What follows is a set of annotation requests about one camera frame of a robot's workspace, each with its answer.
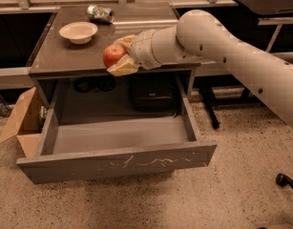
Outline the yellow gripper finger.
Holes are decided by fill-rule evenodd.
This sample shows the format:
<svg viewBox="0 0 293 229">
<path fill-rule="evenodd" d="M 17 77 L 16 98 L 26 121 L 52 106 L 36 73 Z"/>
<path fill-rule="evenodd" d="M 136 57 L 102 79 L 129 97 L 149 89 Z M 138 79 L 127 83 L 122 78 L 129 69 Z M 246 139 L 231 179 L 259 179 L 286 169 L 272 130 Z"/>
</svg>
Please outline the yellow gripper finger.
<svg viewBox="0 0 293 229">
<path fill-rule="evenodd" d="M 136 36 L 134 34 L 129 34 L 124 37 L 117 38 L 115 44 L 121 45 L 127 52 L 130 52 L 135 40 Z"/>
<path fill-rule="evenodd" d="M 129 55 L 122 56 L 113 66 L 107 69 L 107 72 L 113 76 L 122 76 L 133 74 L 138 71 L 139 65 Z"/>
</svg>

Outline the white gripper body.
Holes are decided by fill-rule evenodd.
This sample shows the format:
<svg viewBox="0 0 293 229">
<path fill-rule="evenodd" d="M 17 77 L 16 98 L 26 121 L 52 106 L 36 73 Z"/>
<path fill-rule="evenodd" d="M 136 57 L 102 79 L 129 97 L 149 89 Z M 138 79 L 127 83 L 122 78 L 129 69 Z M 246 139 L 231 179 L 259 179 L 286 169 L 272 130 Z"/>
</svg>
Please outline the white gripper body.
<svg viewBox="0 0 293 229">
<path fill-rule="evenodd" d="M 141 32 L 134 39 L 130 49 L 130 56 L 144 70 L 151 70 L 161 66 L 152 51 L 152 37 L 154 33 L 154 30 Z"/>
</svg>

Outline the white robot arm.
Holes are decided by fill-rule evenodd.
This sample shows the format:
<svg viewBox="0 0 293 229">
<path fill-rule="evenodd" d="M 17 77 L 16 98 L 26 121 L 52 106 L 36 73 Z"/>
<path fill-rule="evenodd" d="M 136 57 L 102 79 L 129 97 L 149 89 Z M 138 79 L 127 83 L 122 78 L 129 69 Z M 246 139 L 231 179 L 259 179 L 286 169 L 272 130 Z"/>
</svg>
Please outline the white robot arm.
<svg viewBox="0 0 293 229">
<path fill-rule="evenodd" d="M 114 76 L 210 59 L 293 128 L 293 64 L 239 40 L 210 13 L 190 10 L 167 29 L 118 38 L 103 53 Z"/>
</svg>

